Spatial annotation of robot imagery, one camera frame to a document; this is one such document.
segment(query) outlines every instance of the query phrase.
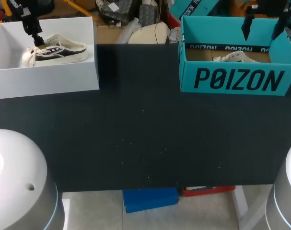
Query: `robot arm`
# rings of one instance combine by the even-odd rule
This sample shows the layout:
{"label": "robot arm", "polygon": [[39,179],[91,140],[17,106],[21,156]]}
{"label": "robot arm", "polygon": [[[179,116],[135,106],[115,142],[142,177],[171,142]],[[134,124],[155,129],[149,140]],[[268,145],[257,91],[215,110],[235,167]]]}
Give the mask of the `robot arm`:
{"label": "robot arm", "polygon": [[4,21],[21,21],[25,32],[34,39],[35,46],[44,45],[44,40],[38,35],[42,32],[38,16],[51,12],[55,5],[53,0],[46,0],[44,5],[39,5],[36,0],[7,0],[12,16],[6,16]]}

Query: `white box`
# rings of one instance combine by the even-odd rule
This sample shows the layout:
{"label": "white box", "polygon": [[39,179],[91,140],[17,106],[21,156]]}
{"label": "white box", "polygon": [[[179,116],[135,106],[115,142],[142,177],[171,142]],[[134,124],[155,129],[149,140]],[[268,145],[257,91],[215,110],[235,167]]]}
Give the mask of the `white box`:
{"label": "white box", "polygon": [[91,17],[40,20],[46,38],[61,34],[87,45],[88,58],[78,63],[24,67],[22,54],[34,46],[22,22],[0,24],[0,98],[98,90],[96,44]]}

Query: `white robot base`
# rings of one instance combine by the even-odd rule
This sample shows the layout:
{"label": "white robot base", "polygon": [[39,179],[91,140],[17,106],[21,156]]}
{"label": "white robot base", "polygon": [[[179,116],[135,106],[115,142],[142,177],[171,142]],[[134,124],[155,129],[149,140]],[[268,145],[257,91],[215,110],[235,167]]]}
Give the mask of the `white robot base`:
{"label": "white robot base", "polygon": [[64,209],[39,147],[0,129],[0,230],[62,230]]}

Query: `cable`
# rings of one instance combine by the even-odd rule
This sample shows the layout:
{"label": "cable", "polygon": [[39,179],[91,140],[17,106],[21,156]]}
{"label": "cable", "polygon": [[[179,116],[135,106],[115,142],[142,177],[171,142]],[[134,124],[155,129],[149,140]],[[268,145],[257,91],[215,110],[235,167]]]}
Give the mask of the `cable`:
{"label": "cable", "polygon": [[158,44],[158,40],[157,40],[157,35],[156,35],[156,27],[158,26],[158,24],[159,24],[159,23],[157,23],[156,26],[155,26],[155,37],[156,37],[156,42],[157,42],[157,44]]}

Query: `shoe sole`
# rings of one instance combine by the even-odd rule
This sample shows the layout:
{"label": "shoe sole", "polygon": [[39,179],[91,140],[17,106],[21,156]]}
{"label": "shoe sole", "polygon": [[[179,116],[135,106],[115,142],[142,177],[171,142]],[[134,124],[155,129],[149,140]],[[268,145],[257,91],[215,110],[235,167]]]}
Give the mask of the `shoe sole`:
{"label": "shoe sole", "polygon": [[88,52],[85,50],[79,54],[73,54],[66,57],[59,57],[56,59],[45,60],[45,61],[35,61],[35,66],[54,66],[54,65],[61,65],[61,64],[69,64],[69,63],[76,63],[81,62],[87,59]]}

